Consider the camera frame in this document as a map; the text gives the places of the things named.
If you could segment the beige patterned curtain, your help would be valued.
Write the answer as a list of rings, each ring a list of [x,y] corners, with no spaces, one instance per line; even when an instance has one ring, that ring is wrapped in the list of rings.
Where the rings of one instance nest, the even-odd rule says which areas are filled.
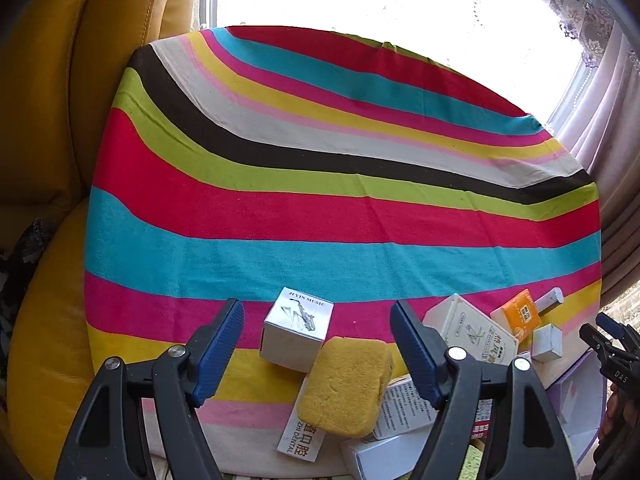
[[[597,183],[605,307],[639,281],[639,52],[620,26],[568,109],[555,134]]]

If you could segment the plain white cube box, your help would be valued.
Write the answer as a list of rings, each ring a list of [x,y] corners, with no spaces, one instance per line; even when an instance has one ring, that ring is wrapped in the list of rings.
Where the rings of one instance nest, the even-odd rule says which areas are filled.
[[[532,359],[548,363],[563,356],[563,333],[558,326],[547,324],[536,328],[532,333]]]

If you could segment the cream herbal tall box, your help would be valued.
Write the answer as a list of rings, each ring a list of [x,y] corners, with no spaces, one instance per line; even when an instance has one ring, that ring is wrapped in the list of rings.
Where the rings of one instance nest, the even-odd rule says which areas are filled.
[[[424,314],[448,347],[460,347],[477,361],[508,365],[518,355],[518,341],[460,295],[453,294]]]

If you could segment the grey plain box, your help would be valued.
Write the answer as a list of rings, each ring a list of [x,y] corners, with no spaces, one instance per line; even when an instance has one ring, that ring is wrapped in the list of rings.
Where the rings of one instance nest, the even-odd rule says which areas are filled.
[[[398,479],[416,466],[430,433],[431,427],[423,427],[385,440],[346,440],[343,460],[354,479]]]

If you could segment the orange tissue pack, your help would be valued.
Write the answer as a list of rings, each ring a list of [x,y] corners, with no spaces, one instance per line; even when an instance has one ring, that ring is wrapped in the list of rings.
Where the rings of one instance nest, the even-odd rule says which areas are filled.
[[[540,325],[541,319],[528,289],[524,289],[502,306],[493,310],[490,318],[509,332],[521,344]]]

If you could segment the white green-edged box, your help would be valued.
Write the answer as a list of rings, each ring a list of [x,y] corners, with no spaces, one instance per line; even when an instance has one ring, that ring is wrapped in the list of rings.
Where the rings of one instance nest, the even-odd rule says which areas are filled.
[[[408,434],[431,427],[436,417],[437,412],[420,397],[411,376],[401,376],[387,386],[372,434],[376,440]]]

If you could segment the white dental long box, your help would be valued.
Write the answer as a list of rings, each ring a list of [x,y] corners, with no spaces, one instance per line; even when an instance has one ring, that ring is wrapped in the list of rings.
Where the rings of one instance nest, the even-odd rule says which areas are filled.
[[[314,463],[322,448],[326,432],[303,422],[297,413],[299,400],[302,398],[307,379],[303,380],[298,396],[293,404],[292,412],[282,431],[277,445],[277,451],[288,457]]]

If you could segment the purple open cardboard box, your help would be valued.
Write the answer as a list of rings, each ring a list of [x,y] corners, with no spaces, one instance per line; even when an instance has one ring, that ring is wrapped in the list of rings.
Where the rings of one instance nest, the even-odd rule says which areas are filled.
[[[582,461],[596,440],[607,391],[608,383],[600,373],[600,361],[592,350],[585,352],[547,388],[575,465]]]

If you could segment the yellow sponge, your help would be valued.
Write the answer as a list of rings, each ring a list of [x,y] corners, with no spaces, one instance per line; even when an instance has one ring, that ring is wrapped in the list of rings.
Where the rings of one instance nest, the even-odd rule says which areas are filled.
[[[393,355],[384,341],[331,338],[307,376],[298,418],[339,437],[367,436],[378,420],[393,369]]]

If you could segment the green round sponge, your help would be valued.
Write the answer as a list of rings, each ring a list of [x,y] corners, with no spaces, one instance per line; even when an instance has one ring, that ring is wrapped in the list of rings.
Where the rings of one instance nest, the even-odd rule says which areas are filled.
[[[475,480],[480,471],[483,453],[473,445],[468,447],[458,480]]]

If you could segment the white saxophone cube box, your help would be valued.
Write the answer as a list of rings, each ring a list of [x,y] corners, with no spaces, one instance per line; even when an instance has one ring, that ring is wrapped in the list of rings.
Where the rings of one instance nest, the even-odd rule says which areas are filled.
[[[260,356],[307,374],[317,359],[332,318],[334,303],[283,287],[265,317]]]

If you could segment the rainbow striped cloth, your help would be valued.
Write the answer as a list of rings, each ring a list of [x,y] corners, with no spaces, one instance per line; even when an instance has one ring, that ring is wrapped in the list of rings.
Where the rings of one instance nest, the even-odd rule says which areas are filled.
[[[232,26],[134,51],[108,112],[88,206],[93,362],[155,358],[229,298],[244,327],[201,409],[219,468],[247,477],[345,470],[276,449],[302,375],[259,353],[284,288],[334,305],[330,336],[391,341],[398,299],[458,294],[490,312],[522,290],[565,356],[600,304],[597,185],[533,116],[427,58],[308,28]]]

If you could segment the small brown white box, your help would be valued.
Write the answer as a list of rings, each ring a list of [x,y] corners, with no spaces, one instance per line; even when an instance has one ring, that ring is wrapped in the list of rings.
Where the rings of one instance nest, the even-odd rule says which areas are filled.
[[[535,306],[539,313],[553,309],[564,302],[562,289],[553,287],[548,292],[535,300]]]

